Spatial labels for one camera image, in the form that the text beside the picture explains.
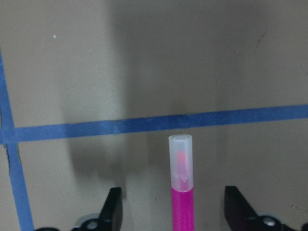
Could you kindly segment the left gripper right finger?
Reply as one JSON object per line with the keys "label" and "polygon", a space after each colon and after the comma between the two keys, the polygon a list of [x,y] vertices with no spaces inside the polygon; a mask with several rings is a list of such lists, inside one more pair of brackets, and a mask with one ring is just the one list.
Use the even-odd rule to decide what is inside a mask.
{"label": "left gripper right finger", "polygon": [[232,231],[248,231],[257,213],[236,186],[225,186],[224,216]]}

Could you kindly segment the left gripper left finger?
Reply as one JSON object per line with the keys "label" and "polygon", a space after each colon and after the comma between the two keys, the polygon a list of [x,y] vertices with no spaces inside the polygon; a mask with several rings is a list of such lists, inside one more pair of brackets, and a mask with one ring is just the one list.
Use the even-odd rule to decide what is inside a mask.
{"label": "left gripper left finger", "polygon": [[103,208],[97,219],[98,231],[120,231],[123,221],[122,188],[109,190]]}

